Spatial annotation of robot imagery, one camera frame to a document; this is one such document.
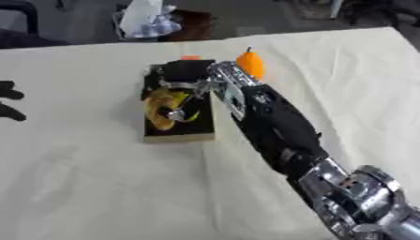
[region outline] wooden board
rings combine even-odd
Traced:
[[[212,104],[208,93],[204,96],[199,116],[193,122],[176,122],[172,129],[162,131],[156,129],[149,119],[144,118],[145,143],[183,143],[215,139]]]

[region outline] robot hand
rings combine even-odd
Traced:
[[[347,173],[321,148],[320,135],[305,116],[270,86],[260,84],[234,62],[195,62],[194,67],[178,61],[170,66],[178,73],[194,69],[193,75],[200,75],[194,84],[183,84],[191,86],[191,99],[213,91],[255,150],[287,177],[338,239],[420,239],[420,212],[406,203],[398,182],[372,166]],[[160,85],[181,86],[175,79],[173,84],[161,81]]]

